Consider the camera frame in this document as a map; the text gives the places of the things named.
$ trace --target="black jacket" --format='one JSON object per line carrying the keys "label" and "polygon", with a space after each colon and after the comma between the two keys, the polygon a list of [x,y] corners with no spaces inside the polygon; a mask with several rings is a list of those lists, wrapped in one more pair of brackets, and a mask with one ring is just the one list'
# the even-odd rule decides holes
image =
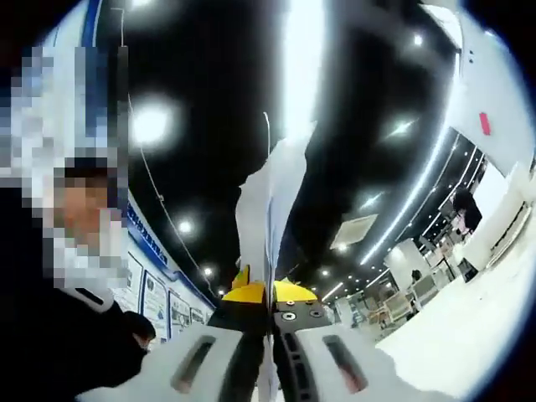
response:
{"label": "black jacket", "polygon": [[42,275],[47,257],[39,220],[21,208],[20,190],[18,201],[17,190],[2,191],[4,201],[14,201],[6,215],[11,224],[4,220],[0,234],[3,392],[20,400],[72,402],[77,394],[117,386],[139,373],[145,351],[117,303],[99,313],[54,289]]}

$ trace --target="display board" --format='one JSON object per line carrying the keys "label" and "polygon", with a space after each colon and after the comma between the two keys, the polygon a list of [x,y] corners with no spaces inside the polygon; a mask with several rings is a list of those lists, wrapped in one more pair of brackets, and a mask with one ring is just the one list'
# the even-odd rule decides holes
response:
{"label": "display board", "polygon": [[168,340],[168,294],[165,285],[148,270],[143,271],[140,313],[155,327],[157,337],[149,345],[165,343]]}
{"label": "display board", "polygon": [[138,312],[140,309],[140,285],[143,265],[128,253],[128,276],[126,287],[111,289],[117,304],[124,312]]}
{"label": "display board", "polygon": [[190,305],[171,289],[167,294],[167,298],[169,302],[169,337],[173,338],[190,326],[192,322]]}
{"label": "display board", "polygon": [[201,310],[195,307],[190,307],[190,313],[192,316],[192,322],[195,321],[195,322],[201,322],[202,324],[204,324],[204,317],[203,317],[203,313],[201,312]]}

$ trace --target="ceiling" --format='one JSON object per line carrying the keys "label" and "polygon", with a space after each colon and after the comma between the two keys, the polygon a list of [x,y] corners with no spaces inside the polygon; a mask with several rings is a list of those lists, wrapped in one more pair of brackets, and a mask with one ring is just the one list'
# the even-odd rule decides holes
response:
{"label": "ceiling", "polygon": [[[419,33],[424,39],[420,46],[397,35],[393,42],[380,40],[373,29],[356,27],[342,9],[328,13],[329,35],[312,112],[317,127],[277,267],[279,277],[289,275],[315,287],[320,296],[340,281],[352,285],[351,291],[373,281],[397,240],[413,237],[420,246],[419,237],[451,192],[449,186],[464,172],[462,181],[469,180],[482,156],[473,153],[463,136],[446,131],[428,177],[415,186],[441,134],[455,50],[413,2],[403,3],[407,6],[397,21],[404,32]],[[163,4],[153,0],[126,10],[123,40],[129,51],[133,113],[148,100],[172,111],[167,140],[144,152],[173,222],[187,220],[193,227],[183,235],[188,252],[166,218],[133,142],[129,188],[171,257],[212,298],[188,254],[197,265],[214,269],[213,293],[229,289],[240,253],[234,217],[239,186],[267,154],[264,112],[270,118],[271,148],[286,135],[278,53],[282,3]],[[117,0],[103,5],[98,44],[121,44],[117,7],[125,6]],[[400,214],[414,191],[413,202]],[[343,221],[370,214],[378,218],[363,241],[345,253],[329,250]],[[438,235],[442,225],[442,219],[434,221],[426,236]],[[381,246],[370,253],[382,237]],[[360,264],[366,255],[370,258]],[[328,276],[321,275],[323,269]]]}

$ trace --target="person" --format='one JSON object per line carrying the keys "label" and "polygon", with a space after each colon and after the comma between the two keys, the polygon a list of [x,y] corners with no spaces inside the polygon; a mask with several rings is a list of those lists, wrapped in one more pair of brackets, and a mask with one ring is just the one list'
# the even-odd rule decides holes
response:
{"label": "person", "polygon": [[157,337],[157,332],[152,323],[137,312],[125,312],[123,318],[140,348],[148,350],[149,344]]}
{"label": "person", "polygon": [[463,218],[463,223],[470,233],[473,233],[482,220],[482,214],[471,192],[466,188],[456,191],[452,200],[454,211]]}
{"label": "person", "polygon": [[106,231],[121,218],[110,200],[116,200],[114,173],[102,166],[83,160],[66,168],[54,181],[51,209],[30,208],[20,187],[1,188],[6,286],[0,324],[10,348],[3,384],[19,398],[73,402],[85,391],[123,384],[141,369],[146,352],[111,291],[91,281],[85,288],[80,280],[90,269],[106,269],[84,263],[96,264]]}
{"label": "person", "polygon": [[413,279],[413,283],[416,283],[422,278],[422,274],[419,270],[413,270],[411,271],[411,278]]}

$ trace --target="white panel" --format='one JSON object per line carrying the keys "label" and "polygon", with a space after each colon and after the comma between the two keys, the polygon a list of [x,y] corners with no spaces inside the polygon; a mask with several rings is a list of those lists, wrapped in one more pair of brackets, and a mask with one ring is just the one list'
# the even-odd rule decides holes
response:
{"label": "white panel", "polygon": [[507,189],[506,178],[491,163],[488,163],[482,181],[473,194],[482,214],[482,221],[485,221],[497,209]]}
{"label": "white panel", "polygon": [[364,218],[357,218],[343,222],[330,249],[335,249],[340,245],[352,245],[363,240],[377,217],[378,215],[369,215]]}
{"label": "white panel", "polygon": [[384,263],[389,267],[391,275],[401,291],[410,288],[413,281],[411,277],[413,270],[420,271],[422,276],[430,274],[430,266],[412,239],[398,243],[387,254]]}
{"label": "white panel", "polygon": [[[506,45],[484,33],[464,11],[459,13],[464,49],[461,57],[461,95],[451,125],[477,145],[507,176],[516,162],[530,166],[536,131],[519,68]],[[482,132],[480,113],[486,113],[491,135]]]}

